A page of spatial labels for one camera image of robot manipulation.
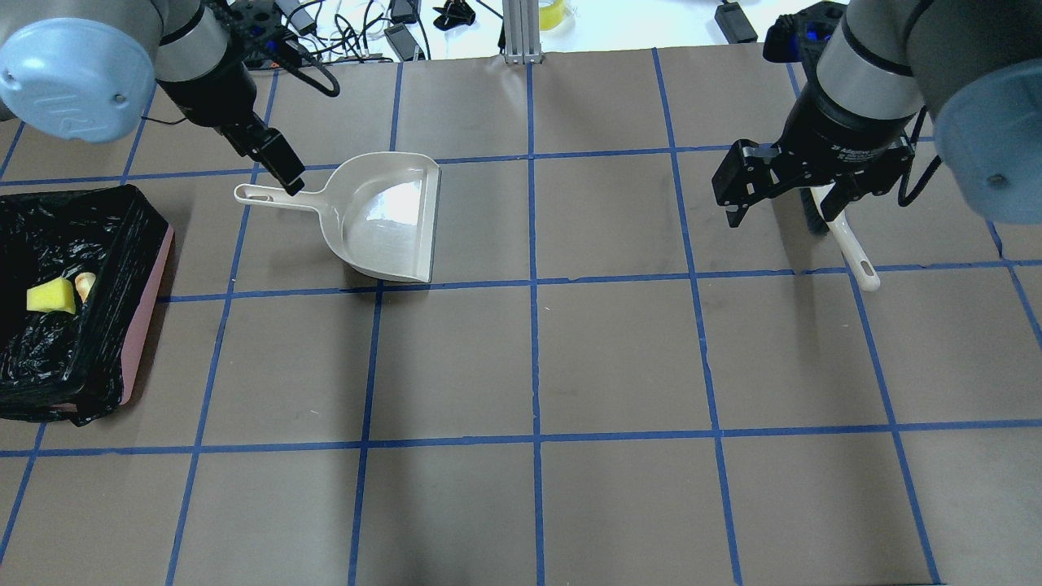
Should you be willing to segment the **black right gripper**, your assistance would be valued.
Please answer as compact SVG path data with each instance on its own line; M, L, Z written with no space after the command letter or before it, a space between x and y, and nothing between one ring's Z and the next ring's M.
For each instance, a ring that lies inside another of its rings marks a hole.
M907 133L914 116L878 120L834 103L808 82L772 143L739 138L711 179L715 200L737 229L749 207L792 190L825 186L823 221L868 195L885 195L911 171L914 147Z

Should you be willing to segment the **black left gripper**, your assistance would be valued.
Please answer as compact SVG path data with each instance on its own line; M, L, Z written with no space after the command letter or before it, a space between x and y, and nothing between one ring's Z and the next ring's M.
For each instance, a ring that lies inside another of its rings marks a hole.
M164 81L163 90L192 122L215 129L241 156L250 156L297 196L305 184L304 164L278 130L254 112L257 88L239 57L225 57L208 73L188 81Z

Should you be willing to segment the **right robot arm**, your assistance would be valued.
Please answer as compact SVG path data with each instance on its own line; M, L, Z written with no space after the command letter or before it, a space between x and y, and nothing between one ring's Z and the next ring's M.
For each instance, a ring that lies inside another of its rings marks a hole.
M818 2L782 15L763 51L805 86L771 144L734 142L711 180L727 223L823 186L833 221L867 195L909 205L945 164L968 207L1040 222L1038 1Z

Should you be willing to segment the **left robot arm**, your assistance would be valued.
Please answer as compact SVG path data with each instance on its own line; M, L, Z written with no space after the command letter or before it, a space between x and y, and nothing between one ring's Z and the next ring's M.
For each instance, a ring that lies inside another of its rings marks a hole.
M290 195L303 163L256 114L245 57L267 46L226 1L4 1L3 121L109 143L135 129L154 90L213 129Z

